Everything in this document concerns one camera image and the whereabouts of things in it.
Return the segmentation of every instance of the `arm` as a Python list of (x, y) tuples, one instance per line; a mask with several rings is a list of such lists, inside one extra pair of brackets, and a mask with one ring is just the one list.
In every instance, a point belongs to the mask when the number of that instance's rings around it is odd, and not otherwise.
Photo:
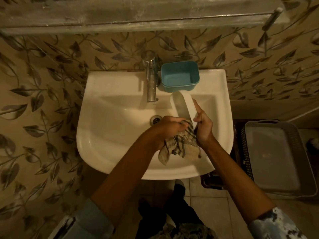
[(194, 104), (197, 110), (194, 121), (198, 122), (197, 142), (221, 177), (241, 216), (249, 224), (276, 205), (225, 152), (213, 136), (213, 122), (195, 100)]
[(182, 120), (185, 119), (165, 116), (159, 123), (145, 131), (91, 196), (91, 201), (115, 227), (154, 153), (164, 146), (166, 138), (187, 128), (187, 123), (179, 123)]

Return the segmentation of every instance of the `chrome faucet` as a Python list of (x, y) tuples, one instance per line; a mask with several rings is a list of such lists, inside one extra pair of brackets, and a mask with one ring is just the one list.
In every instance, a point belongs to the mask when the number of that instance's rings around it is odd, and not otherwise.
[(156, 54), (152, 50), (142, 52), (142, 61), (146, 71), (147, 93), (146, 102), (156, 102), (156, 87), (160, 83), (158, 74), (158, 62)]

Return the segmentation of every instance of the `sink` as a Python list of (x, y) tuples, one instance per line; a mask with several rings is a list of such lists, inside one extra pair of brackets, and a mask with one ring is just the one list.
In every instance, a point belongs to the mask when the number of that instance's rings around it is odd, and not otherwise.
[[(233, 120), (225, 71), (200, 70), (200, 82), (189, 91), (212, 119), (213, 134), (226, 152), (233, 146)], [(110, 173), (129, 147), (146, 129), (154, 115), (174, 115), (171, 93), (161, 85), (158, 101), (146, 103), (145, 72), (91, 72), (82, 102), (77, 130), (78, 150), (83, 160), (96, 170)], [(191, 163), (171, 155), (163, 165), (158, 152), (143, 179), (168, 180), (195, 177), (214, 170), (207, 155)]]

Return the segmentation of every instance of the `sleeve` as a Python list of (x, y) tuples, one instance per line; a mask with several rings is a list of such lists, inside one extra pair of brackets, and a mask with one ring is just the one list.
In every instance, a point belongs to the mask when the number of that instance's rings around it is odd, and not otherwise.
[(248, 229), (254, 239), (307, 239), (295, 223), (278, 207), (251, 222)]
[(88, 199), (74, 217), (64, 217), (48, 239), (109, 239), (113, 230), (108, 218)]

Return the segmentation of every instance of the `pants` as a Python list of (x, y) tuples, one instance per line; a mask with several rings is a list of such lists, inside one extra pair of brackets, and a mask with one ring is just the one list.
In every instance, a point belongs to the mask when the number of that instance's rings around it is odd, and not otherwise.
[(195, 210), (183, 198), (173, 194), (166, 202), (164, 210), (149, 208), (147, 213), (141, 214), (143, 219), (139, 223), (135, 239), (148, 239), (159, 233), (166, 222), (166, 213), (172, 218), (176, 228), (183, 223), (203, 225)]

